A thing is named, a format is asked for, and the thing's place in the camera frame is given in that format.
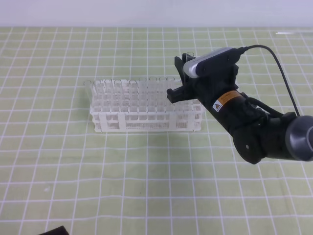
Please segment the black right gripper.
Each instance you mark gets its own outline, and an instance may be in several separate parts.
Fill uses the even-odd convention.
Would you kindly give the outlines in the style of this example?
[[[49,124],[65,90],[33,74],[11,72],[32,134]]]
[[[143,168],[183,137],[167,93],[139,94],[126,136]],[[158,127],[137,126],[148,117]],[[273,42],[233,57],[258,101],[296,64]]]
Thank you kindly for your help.
[[[193,52],[183,53],[182,59],[177,56],[174,58],[182,86],[174,90],[168,89],[167,98],[171,103],[198,99],[206,109],[211,110],[214,102],[223,94],[238,89],[235,81],[239,68],[233,65],[208,76],[196,78],[194,59],[196,58]]]

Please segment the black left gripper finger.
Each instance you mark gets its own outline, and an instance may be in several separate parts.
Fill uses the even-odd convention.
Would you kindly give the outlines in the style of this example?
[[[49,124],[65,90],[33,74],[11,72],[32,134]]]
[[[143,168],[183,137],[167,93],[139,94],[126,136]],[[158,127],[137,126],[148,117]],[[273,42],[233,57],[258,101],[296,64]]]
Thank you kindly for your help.
[[[41,235],[69,235],[71,229],[70,219],[52,219],[45,222]]]

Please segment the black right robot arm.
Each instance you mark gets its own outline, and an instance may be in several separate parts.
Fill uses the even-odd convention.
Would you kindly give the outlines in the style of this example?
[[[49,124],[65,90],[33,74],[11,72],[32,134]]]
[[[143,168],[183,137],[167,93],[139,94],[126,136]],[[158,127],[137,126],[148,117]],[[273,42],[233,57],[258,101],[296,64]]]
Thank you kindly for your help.
[[[201,59],[195,73],[187,67],[196,58],[183,54],[174,64],[182,85],[167,90],[170,102],[197,99],[231,135],[239,155],[251,164],[263,158],[309,162],[313,159],[313,118],[282,114],[239,92],[240,53],[233,48]]]

